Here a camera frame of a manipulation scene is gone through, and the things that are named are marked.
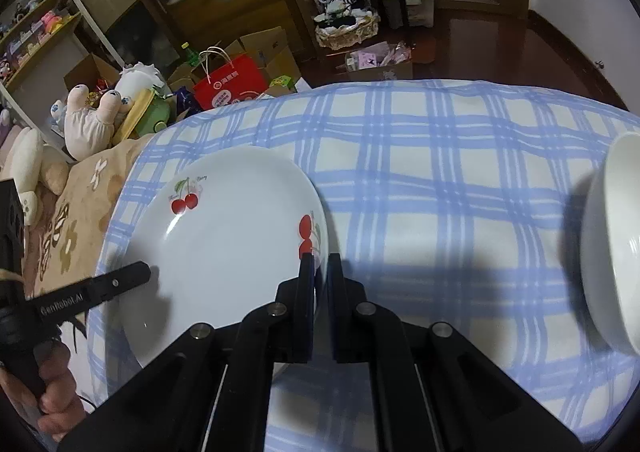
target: red shopping bag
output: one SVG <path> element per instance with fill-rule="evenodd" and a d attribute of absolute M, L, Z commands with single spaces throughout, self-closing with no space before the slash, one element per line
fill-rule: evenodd
<path fill-rule="evenodd" d="M 223 56 L 226 64 L 209 73 L 209 54 Z M 207 77 L 193 87 L 193 93 L 205 110 L 253 100 L 269 87 L 258 66 L 246 53 L 231 60 L 222 48 L 213 46 L 204 50 L 200 59 L 204 60 L 202 65 Z"/>

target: red cherry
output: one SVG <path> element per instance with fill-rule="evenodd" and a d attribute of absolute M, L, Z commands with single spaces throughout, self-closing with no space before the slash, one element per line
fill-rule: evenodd
<path fill-rule="evenodd" d="M 300 257 L 300 260 L 302 260 L 302 255 L 310 254 L 313 248 L 314 246 L 311 244 L 309 239 L 302 241 L 302 244 L 300 244 L 300 247 L 298 248 L 298 256 Z"/>
<path fill-rule="evenodd" d="M 311 237 L 311 216 L 306 215 L 300 219 L 300 237 L 308 239 Z"/>
<path fill-rule="evenodd" d="M 178 215 L 184 212 L 184 209 L 186 208 L 186 206 L 187 205 L 183 200 L 175 199 L 171 203 L 171 210 L 174 212 L 174 214 Z"/>
<path fill-rule="evenodd" d="M 198 196 L 196 196 L 196 194 L 194 193 L 187 194 L 184 197 L 184 203 L 187 205 L 189 210 L 193 210 L 196 206 L 198 206 Z"/>

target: baseboard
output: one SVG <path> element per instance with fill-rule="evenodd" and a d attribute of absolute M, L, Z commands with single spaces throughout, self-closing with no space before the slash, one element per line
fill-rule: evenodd
<path fill-rule="evenodd" d="M 620 98 L 620 95 L 616 92 L 605 76 L 598 71 L 597 67 L 594 66 L 593 62 L 587 57 L 587 55 L 580 51 L 580 48 L 578 48 L 577 45 L 565 37 L 565 35 L 562 34 L 562 32 L 560 32 L 546 18 L 533 10 L 529 10 L 527 12 L 527 21 L 529 23 L 529 28 L 533 31 L 539 32 L 543 38 L 553 39 L 560 49 L 567 51 L 567 53 L 571 53 L 575 59 L 581 61 L 580 64 L 582 67 L 580 69 L 585 73 L 586 81 L 590 82 L 597 90 L 597 93 L 604 97 L 604 102 L 619 109 L 625 109 L 625 111 L 628 111 L 628 108 L 622 98 Z"/>

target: blue plaid tablecloth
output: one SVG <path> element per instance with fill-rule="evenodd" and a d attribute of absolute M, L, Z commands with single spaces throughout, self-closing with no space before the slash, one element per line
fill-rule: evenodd
<path fill-rule="evenodd" d="M 336 84 L 226 106 L 147 145 L 97 271 L 118 265 L 145 207 L 188 164 L 231 146 L 272 148 L 315 185 L 330 249 L 373 302 L 412 323 L 451 322 L 593 440 L 640 380 L 638 360 L 594 329 L 578 258 L 591 174 L 626 130 L 640 130 L 640 119 L 563 92 L 488 82 Z M 91 311 L 88 344 L 103 402 L 139 369 L 117 303 Z M 375 450 L 367 368 L 329 356 L 321 336 L 310 364 L 277 379 L 266 450 Z"/>

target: metal screw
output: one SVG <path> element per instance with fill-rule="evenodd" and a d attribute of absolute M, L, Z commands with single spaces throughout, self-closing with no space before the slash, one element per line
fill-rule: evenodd
<path fill-rule="evenodd" d="M 272 317 L 281 317 L 287 312 L 287 306 L 285 306 L 282 302 L 271 302 L 267 306 L 267 313 Z"/>
<path fill-rule="evenodd" d="M 189 334 L 196 340 L 207 338 L 209 333 L 211 333 L 211 326 L 209 324 L 194 324 L 191 326 L 191 329 L 189 329 Z"/>
<path fill-rule="evenodd" d="M 361 315 L 373 315 L 376 312 L 376 305 L 371 302 L 360 302 L 356 306 L 356 311 Z"/>
<path fill-rule="evenodd" d="M 453 334 L 453 327 L 446 322 L 436 322 L 431 326 L 433 334 L 440 338 L 449 338 Z"/>

